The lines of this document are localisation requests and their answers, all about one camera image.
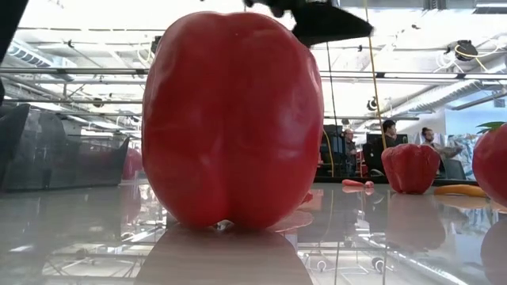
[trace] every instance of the ceiling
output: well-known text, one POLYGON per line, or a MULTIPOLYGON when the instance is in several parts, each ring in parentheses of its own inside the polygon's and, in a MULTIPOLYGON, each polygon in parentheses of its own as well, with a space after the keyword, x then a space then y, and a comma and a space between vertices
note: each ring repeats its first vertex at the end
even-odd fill
MULTIPOLYGON (((379 7, 381 3, 373 1, 372 5, 379 7)), ((375 27, 372 51, 376 71, 484 72, 477 61, 460 62, 456 60, 454 52, 444 54, 447 46, 456 45, 457 40, 471 40, 483 64, 505 56, 507 27, 501 25, 507 20, 504 14, 476 14, 472 6, 466 9, 423 10, 414 3, 407 2, 404 8, 373 8, 368 11, 369 21, 375 27)), ((452 1, 448 3, 451 3, 450 6, 456 5, 452 1)), ((365 18, 365 10, 360 6, 346 9, 365 18)), ((162 35, 179 17, 203 10, 229 13, 243 11, 244 7, 241 1, 231 0, 31 0, 15 40, 48 58, 53 67, 149 68, 153 58, 150 47, 154 37, 162 35)), ((269 14, 260 5, 248 10, 269 14)), ((280 22, 288 28, 295 24, 289 15, 280 19, 280 22)), ((368 38, 362 38, 329 43, 329 47, 320 44, 314 46, 312 52, 320 71, 371 72, 372 61, 368 49, 368 38)), ((8 56, 4 67, 33 66, 8 56)), ((23 80, 55 93, 63 92, 63 85, 40 84, 40 79, 54 78, 44 75, 23 77, 23 80)), ((74 79, 142 82, 145 77, 79 75, 74 79)), ((388 110, 405 104, 433 87, 431 82, 405 84, 403 80, 379 81, 379 104, 381 109, 388 110)), ((76 89, 78 91, 71 97, 73 100, 100 97, 104 100, 139 101, 143 97, 142 84, 69 84, 67 95, 76 89)), ((323 92, 327 116, 334 116, 335 113, 336 116, 372 114, 367 108, 368 101, 375 96, 372 80, 357 81, 350 78, 334 81, 332 85, 330 80, 324 80, 323 92)), ((90 112, 141 113, 140 104, 106 104, 100 108, 84 104, 80 107, 90 112)))

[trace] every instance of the reflective tabletop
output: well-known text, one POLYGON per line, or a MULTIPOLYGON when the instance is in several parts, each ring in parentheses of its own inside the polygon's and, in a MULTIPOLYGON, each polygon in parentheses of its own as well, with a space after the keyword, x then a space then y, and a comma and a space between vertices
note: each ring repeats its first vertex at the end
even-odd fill
POLYGON ((146 181, 0 196, 0 284, 505 284, 507 209, 314 184, 263 232, 180 227, 146 181))

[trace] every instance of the black chair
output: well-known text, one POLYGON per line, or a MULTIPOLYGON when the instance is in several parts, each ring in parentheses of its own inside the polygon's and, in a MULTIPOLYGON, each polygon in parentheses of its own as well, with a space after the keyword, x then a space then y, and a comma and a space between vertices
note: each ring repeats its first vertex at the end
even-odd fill
POLYGON ((368 167, 368 173, 371 177, 384 176, 383 165, 382 165, 382 151, 375 147, 375 144, 367 142, 363 145, 363 155, 366 167, 368 167))
POLYGON ((442 163, 444 164, 445 169, 444 176, 447 179, 464 180, 464 181, 467 179, 461 161, 457 161, 455 159, 443 159, 442 163))

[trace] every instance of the glossy table surface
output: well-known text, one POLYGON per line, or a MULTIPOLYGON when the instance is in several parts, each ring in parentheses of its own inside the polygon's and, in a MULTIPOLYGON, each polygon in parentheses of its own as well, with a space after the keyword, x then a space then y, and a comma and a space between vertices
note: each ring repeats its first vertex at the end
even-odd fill
POLYGON ((143 181, 3 195, 0 284, 507 283, 507 210, 489 200, 311 191, 261 233, 180 228, 143 181))

